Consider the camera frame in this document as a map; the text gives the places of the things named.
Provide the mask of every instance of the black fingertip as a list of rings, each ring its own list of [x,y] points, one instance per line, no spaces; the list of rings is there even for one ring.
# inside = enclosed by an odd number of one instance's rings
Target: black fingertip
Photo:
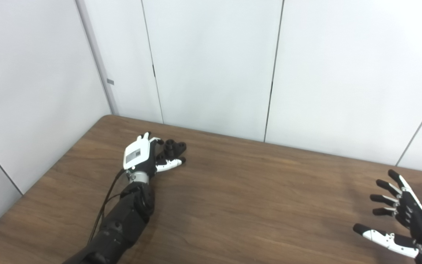
[[[370,230],[372,230],[370,227],[366,227],[363,224],[355,224],[353,226],[353,231],[356,232],[356,233],[358,233],[358,234],[360,234],[360,235],[362,235],[365,232],[370,231]]]
[[[387,210],[385,208],[372,209],[372,214],[375,216],[392,216],[393,213],[393,211]]]
[[[372,202],[384,202],[384,197],[381,196],[380,194],[371,194],[370,200]]]
[[[396,182],[398,181],[398,179],[400,178],[400,174],[398,174],[396,171],[394,171],[393,169],[389,169],[388,170],[388,175],[395,180]]]
[[[386,181],[384,181],[384,180],[381,180],[381,179],[377,179],[376,181],[375,181],[375,184],[377,184],[377,186],[379,186],[379,187],[381,187],[381,188],[387,188],[387,187],[390,187],[390,185],[389,185],[389,183],[388,182],[386,182]]]

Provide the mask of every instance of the wire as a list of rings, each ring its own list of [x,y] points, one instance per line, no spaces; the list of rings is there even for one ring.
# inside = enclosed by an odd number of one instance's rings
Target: wire
[[[115,194],[114,196],[112,196],[112,197],[110,197],[108,200],[107,200],[107,204],[108,204],[108,202],[110,202],[110,200],[111,199],[114,199],[115,197],[119,197],[120,195],[122,195],[121,193],[119,193],[119,194]],[[102,216],[100,217],[100,223],[102,223],[102,221],[104,220],[104,217],[105,217],[105,209],[102,211]]]
[[[112,193],[112,190],[115,186],[115,183],[120,178],[120,176],[122,176],[124,174],[124,172],[125,172],[124,169],[120,169],[120,171],[115,176],[115,179],[112,182],[112,185],[110,186],[110,189],[108,190],[107,195],[105,196],[104,203],[102,204],[102,207],[100,207],[99,213],[97,214],[97,218],[95,220],[94,227],[92,228],[92,232],[90,233],[89,240],[87,241],[87,244],[89,244],[89,242],[92,241],[92,239],[94,238],[95,230],[97,229],[97,225],[99,224],[99,219],[100,219],[100,217],[102,216],[102,214],[105,210],[105,205],[107,204],[107,202],[110,199],[110,194]]]

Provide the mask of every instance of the robot finger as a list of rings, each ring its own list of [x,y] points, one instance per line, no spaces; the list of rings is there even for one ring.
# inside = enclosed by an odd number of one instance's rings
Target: robot finger
[[[391,233],[382,230],[371,229],[363,224],[355,224],[353,231],[370,241],[408,257],[415,258],[419,250],[415,248],[414,240],[411,237]]]
[[[392,206],[392,207],[398,206],[398,200],[397,199],[386,197],[385,195],[371,194],[370,200],[372,202],[383,202],[384,204],[386,204],[388,206]]]
[[[394,208],[388,208],[388,207],[384,207],[384,208],[375,208],[372,209],[372,213],[375,216],[395,216],[398,212],[396,209]]]
[[[184,157],[179,157],[178,159],[174,160],[166,160],[166,164],[156,165],[157,172],[164,172],[168,171],[169,169],[174,169],[186,162]]]
[[[380,188],[389,191],[394,197],[398,198],[398,197],[401,196],[401,190],[398,189],[397,187],[395,187],[394,185],[392,185],[391,183],[386,182],[386,181],[381,180],[381,179],[376,180],[375,183]]]
[[[159,145],[164,145],[164,141],[163,140],[161,140],[160,138],[158,138],[158,137],[153,137],[152,139],[150,139],[149,140],[149,142],[153,142],[153,141],[157,141],[157,143],[159,144]]]

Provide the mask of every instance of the black robotic finger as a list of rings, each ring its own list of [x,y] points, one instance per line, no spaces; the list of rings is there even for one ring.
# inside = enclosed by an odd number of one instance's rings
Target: black robotic finger
[[[380,195],[380,194],[371,194],[370,200],[372,202],[383,202],[384,204],[388,206],[392,206],[392,207],[396,207],[398,205],[397,199],[386,197],[385,195]]]
[[[398,184],[398,186],[400,186],[400,188],[405,187],[402,181],[402,177],[400,176],[400,174],[398,174],[398,172],[394,171],[393,169],[389,169],[388,175]]]
[[[156,157],[158,165],[167,164],[167,161],[175,160],[180,157],[186,150],[185,142],[175,142],[174,140],[167,140],[164,144],[164,150]]]
[[[389,191],[394,197],[398,197],[399,195],[401,195],[401,190],[398,189],[397,187],[393,186],[391,183],[386,182],[384,180],[378,179],[375,181],[375,183],[377,184],[377,186],[379,186],[382,189],[385,189],[387,191]]]
[[[393,217],[393,216],[395,216],[395,214],[397,214],[397,211],[394,208],[384,207],[384,208],[372,209],[372,213],[375,216],[391,216],[391,217]]]

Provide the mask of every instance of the robotic hand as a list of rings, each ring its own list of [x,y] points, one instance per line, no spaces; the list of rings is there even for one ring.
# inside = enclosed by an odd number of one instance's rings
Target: robotic hand
[[[389,170],[388,175],[398,184],[399,188],[381,179],[377,185],[389,191],[395,198],[380,194],[371,194],[374,202],[383,202],[390,207],[373,209],[376,216],[392,216],[404,227],[410,230],[411,237],[390,233],[382,230],[371,229],[362,224],[355,224],[353,230],[363,237],[375,242],[391,251],[415,258],[417,264],[422,264],[422,205],[416,194],[405,179]]]
[[[150,134],[151,132],[146,132],[138,136],[136,141],[125,149],[123,168],[130,182],[148,184],[156,172],[173,169],[186,161],[184,157],[179,157],[186,150],[185,143],[167,140],[164,144],[158,137],[149,139]],[[156,155],[157,144],[164,145],[164,149]]]
[[[149,179],[157,172],[167,171],[185,162],[185,158],[180,157],[186,150],[185,143],[173,140],[164,142],[157,137],[149,139],[150,134],[146,132],[140,135],[125,149],[123,168],[107,193],[89,243],[63,264],[115,264],[136,243],[154,213],[154,195],[149,187]],[[156,155],[158,144],[163,145],[163,150]],[[102,220],[99,232],[94,236],[113,186],[125,172],[129,184],[119,195],[119,202]]]

